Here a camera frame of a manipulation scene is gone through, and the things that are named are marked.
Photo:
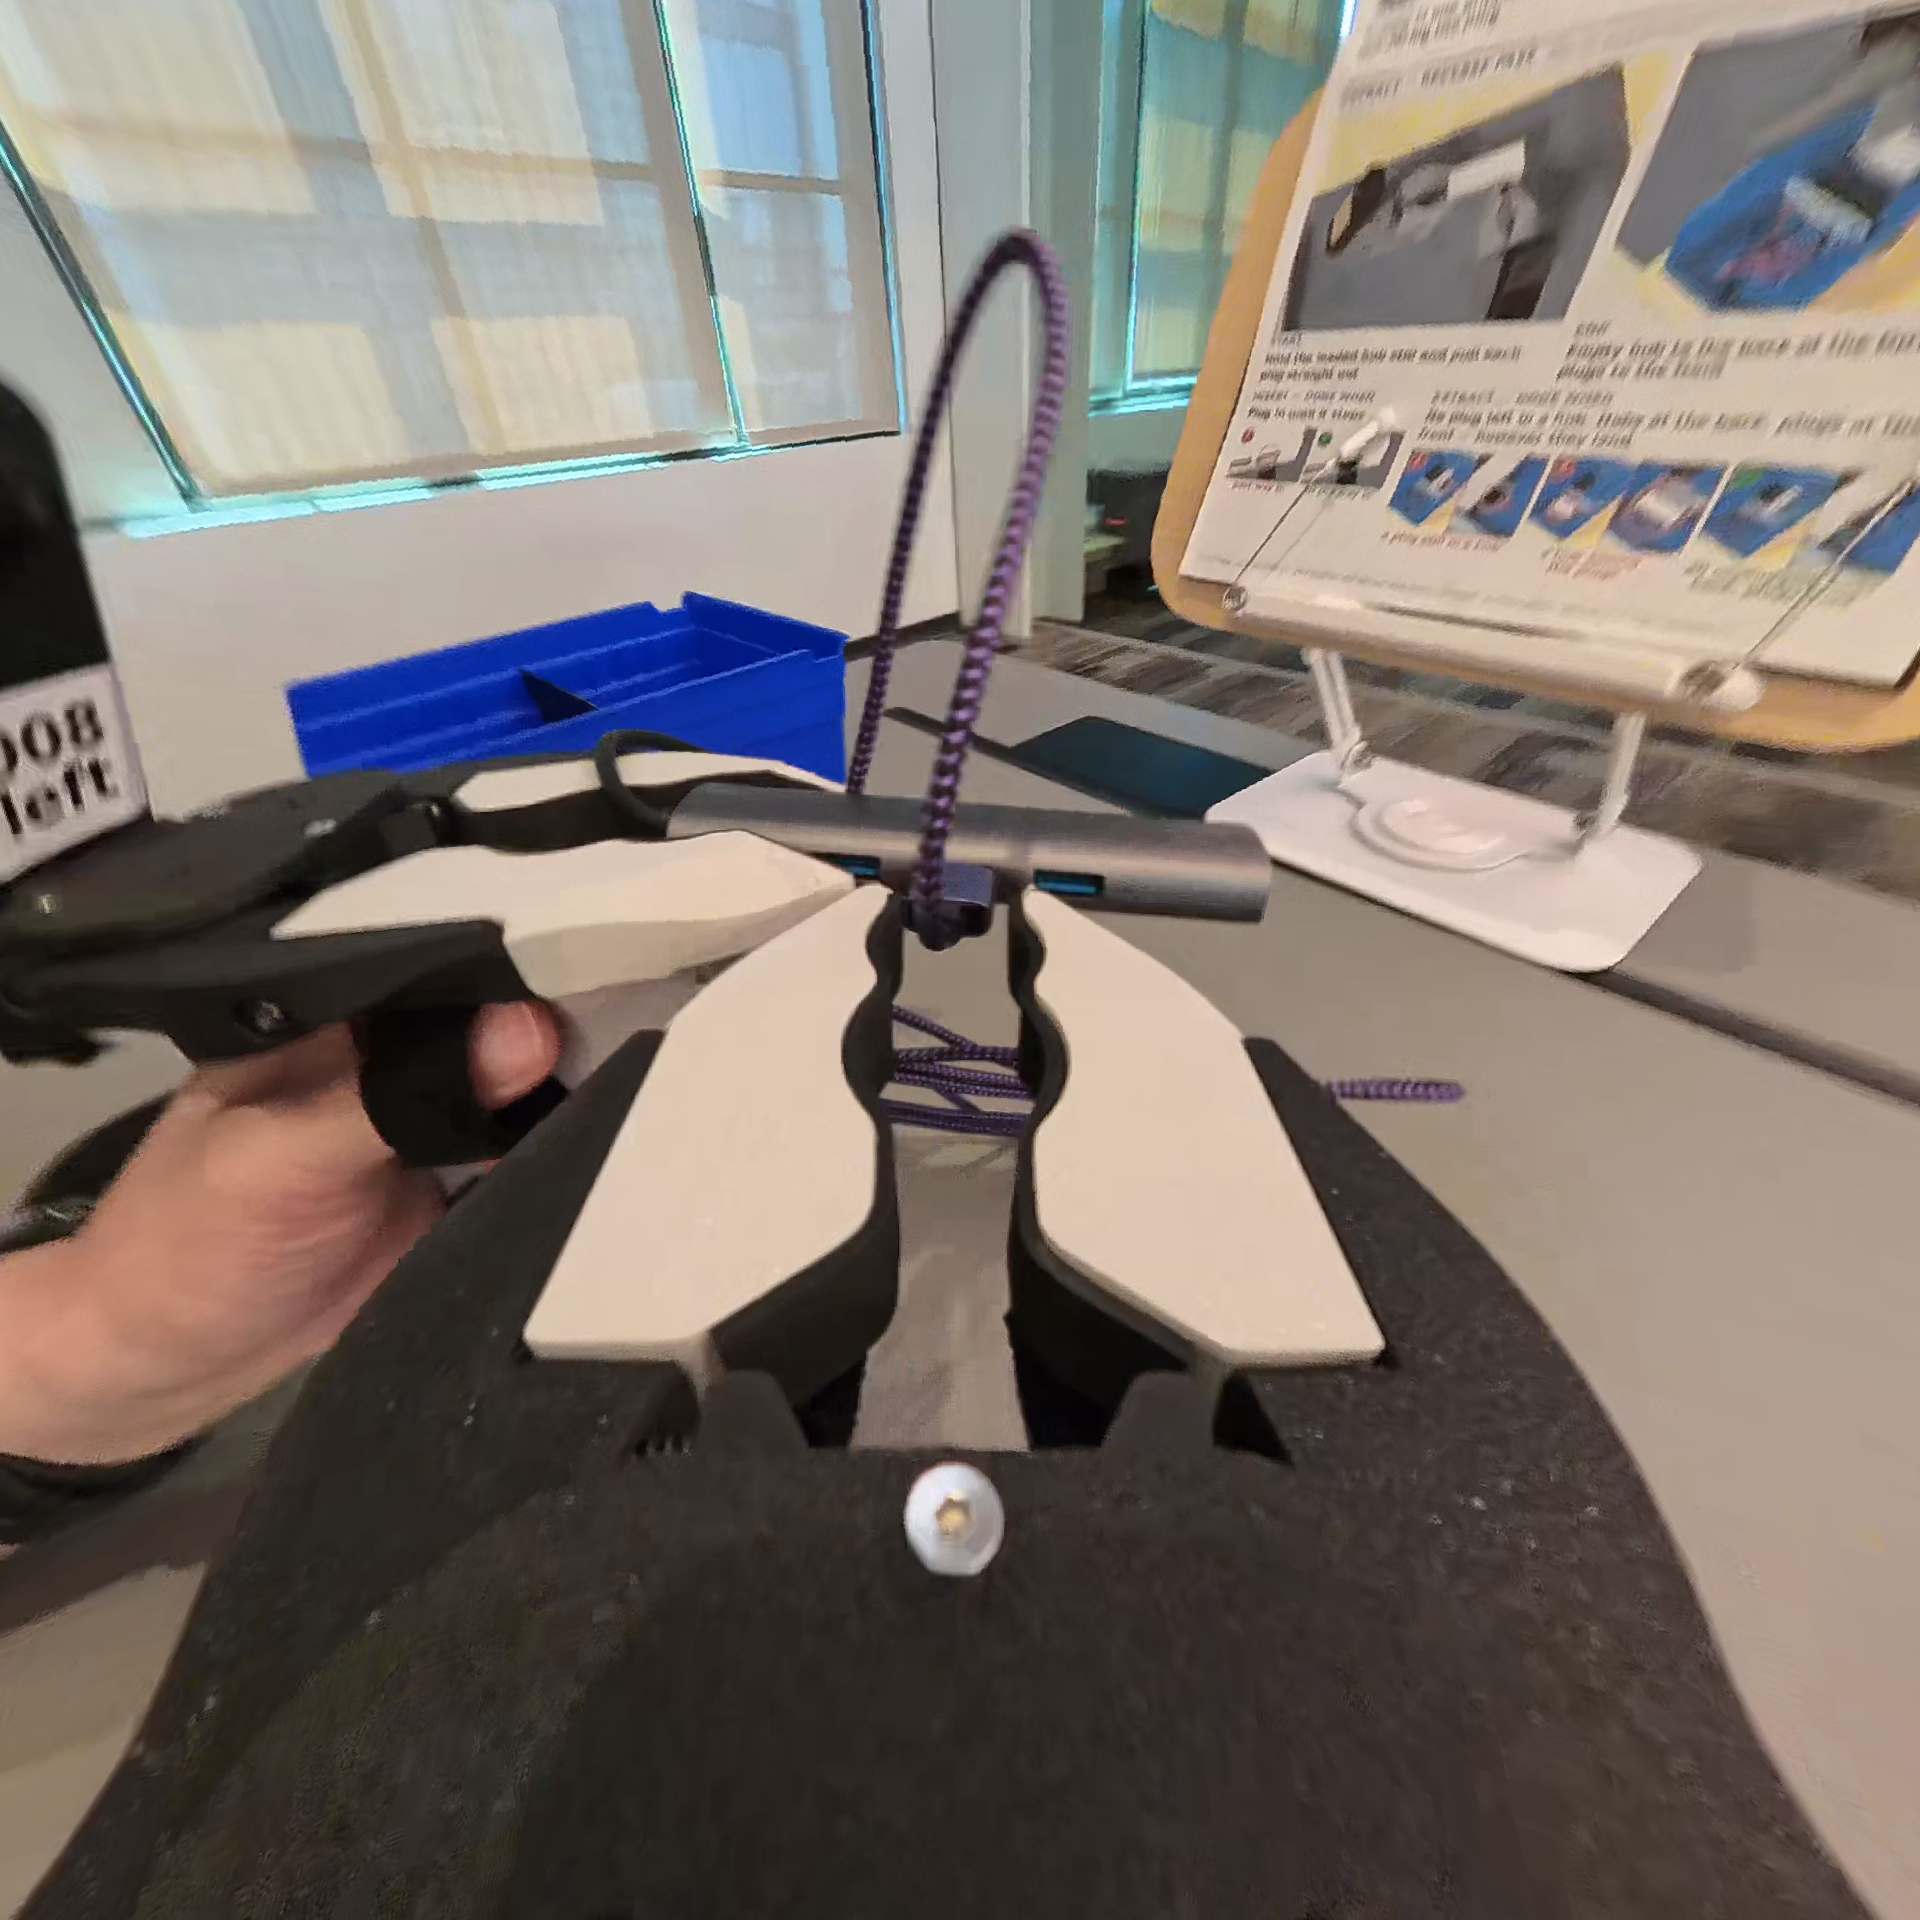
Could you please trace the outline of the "blue plastic bin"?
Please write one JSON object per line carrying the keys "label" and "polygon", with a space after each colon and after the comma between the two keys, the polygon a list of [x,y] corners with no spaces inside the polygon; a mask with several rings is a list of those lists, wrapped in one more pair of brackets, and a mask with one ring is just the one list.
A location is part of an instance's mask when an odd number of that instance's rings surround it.
{"label": "blue plastic bin", "polygon": [[[601,706],[544,725],[521,664]],[[611,605],[305,680],[286,683],[286,706],[310,777],[594,751],[604,733],[659,733],[689,751],[781,757],[841,782],[845,634],[682,594],[676,605]]]}

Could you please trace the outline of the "white stand with wooden board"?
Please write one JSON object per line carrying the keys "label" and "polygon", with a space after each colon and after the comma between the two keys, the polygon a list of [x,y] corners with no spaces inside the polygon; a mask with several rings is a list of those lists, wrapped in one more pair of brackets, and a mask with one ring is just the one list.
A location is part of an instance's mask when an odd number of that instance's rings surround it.
{"label": "white stand with wooden board", "polygon": [[1326,85],[1253,180],[1156,513],[1156,588],[1188,623],[1300,649],[1326,744],[1215,800],[1212,817],[1253,829],[1277,865],[1526,964],[1595,977],[1625,964],[1699,872],[1672,835],[1625,822],[1647,725],[1800,751],[1907,744],[1914,673],[1907,683],[1814,683],[1667,658],[1667,680],[1628,680],[1595,642],[1550,649],[1540,664],[1498,658],[1487,634],[1468,649],[1468,627],[1423,623],[1423,634],[1453,642],[1391,649],[1355,634],[1350,615],[1340,627],[1241,615],[1221,612],[1215,588],[1188,584],[1179,552],[1259,333],[1320,98]]}

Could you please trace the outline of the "large window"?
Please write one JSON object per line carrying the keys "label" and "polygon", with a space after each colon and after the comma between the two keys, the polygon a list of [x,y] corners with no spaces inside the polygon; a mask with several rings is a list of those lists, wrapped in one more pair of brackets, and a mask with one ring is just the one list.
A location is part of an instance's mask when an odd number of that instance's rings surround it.
{"label": "large window", "polygon": [[131,513],[903,429],[874,3],[0,14]]}

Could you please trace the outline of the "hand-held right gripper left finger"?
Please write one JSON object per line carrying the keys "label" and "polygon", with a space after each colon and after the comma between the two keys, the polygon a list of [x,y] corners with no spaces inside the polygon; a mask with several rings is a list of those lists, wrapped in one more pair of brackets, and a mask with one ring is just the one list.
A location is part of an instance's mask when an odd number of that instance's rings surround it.
{"label": "hand-held right gripper left finger", "polygon": [[659,1362],[699,1392],[841,1386],[898,1316],[898,1150],[879,1115],[903,909],[851,886],[622,1047],[521,1150],[548,1233],[521,1351]]}

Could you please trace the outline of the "grey USB hub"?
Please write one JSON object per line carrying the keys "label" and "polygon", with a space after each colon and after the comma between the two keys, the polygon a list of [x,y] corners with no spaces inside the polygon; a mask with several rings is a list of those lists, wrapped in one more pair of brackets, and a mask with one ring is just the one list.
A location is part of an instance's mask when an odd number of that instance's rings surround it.
{"label": "grey USB hub", "polygon": [[759,843],[841,865],[851,886],[886,886],[907,894],[927,925],[945,913],[965,940],[992,904],[1017,904],[1022,891],[1110,913],[1236,925],[1253,925],[1271,891],[1266,843],[1241,822],[970,800],[931,812],[927,800],[817,793],[767,777],[699,782],[648,800],[615,790],[622,751],[668,744],[644,744],[636,733],[604,733],[594,744],[611,817],[632,835],[689,843],[746,829]]}

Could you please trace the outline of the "narrow window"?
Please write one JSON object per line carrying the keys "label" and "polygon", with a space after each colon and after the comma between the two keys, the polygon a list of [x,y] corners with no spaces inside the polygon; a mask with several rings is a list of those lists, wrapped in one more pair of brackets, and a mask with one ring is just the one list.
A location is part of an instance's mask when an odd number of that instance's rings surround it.
{"label": "narrow window", "polygon": [[1103,3],[1087,414],[1190,391],[1266,150],[1350,20],[1350,0]]}

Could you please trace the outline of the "person's left hand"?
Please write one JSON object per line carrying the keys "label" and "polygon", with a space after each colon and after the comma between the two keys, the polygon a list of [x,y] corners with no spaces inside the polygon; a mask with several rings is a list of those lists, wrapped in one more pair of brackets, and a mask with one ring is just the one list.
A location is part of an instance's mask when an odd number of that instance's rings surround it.
{"label": "person's left hand", "polygon": [[314,1362],[444,1220],[361,1111],[361,1030],[200,1064],[95,1214],[0,1257],[0,1449],[127,1465]]}

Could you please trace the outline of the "grey desk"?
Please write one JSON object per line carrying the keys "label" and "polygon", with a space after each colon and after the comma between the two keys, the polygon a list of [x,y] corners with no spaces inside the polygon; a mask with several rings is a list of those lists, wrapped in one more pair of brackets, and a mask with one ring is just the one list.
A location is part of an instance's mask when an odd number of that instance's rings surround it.
{"label": "grey desk", "polygon": [[[1098,683],[1017,654],[983,733],[1074,712],[1249,765],[1300,744],[1221,706],[1212,658]],[[1609,987],[1281,877],[1266,925],[1131,925],[1315,1076],[1436,1072],[1457,1111],[1350,1111],[1526,1287],[1625,1429],[1738,1696],[1874,1899],[1914,1914],[1914,1105]],[[1010,1150],[903,1150],[903,1322],[851,1449],[1017,1444]],[[8,1574],[8,1914],[131,1736],[288,1386],[154,1496]]]}

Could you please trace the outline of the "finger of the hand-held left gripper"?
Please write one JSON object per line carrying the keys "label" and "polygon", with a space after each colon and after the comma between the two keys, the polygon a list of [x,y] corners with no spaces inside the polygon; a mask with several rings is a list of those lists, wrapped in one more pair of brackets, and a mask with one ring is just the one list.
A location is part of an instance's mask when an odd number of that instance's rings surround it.
{"label": "finger of the hand-held left gripper", "polygon": [[[781,757],[717,757],[717,751],[622,751],[615,757],[615,790],[648,793],[648,800],[699,790],[699,782],[748,782],[748,777],[841,793],[841,782],[825,782],[825,777],[781,765]],[[524,812],[524,808],[558,808],[575,793],[604,793],[594,757],[492,765],[492,769],[466,777],[448,800],[460,812]]]}
{"label": "finger of the hand-held left gripper", "polygon": [[530,1001],[668,980],[746,959],[851,877],[746,829],[558,853],[432,847],[327,886],[270,940],[492,922]]}

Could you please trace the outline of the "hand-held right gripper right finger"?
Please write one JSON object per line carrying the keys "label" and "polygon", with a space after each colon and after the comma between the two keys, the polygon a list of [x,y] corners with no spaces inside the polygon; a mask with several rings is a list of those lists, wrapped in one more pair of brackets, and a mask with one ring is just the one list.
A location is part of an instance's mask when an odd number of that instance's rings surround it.
{"label": "hand-held right gripper right finger", "polygon": [[1350,1369],[1384,1333],[1277,1115],[1277,1047],[1059,894],[1017,894],[1038,1115],[1010,1194],[1010,1344],[1084,1406],[1141,1374]]}

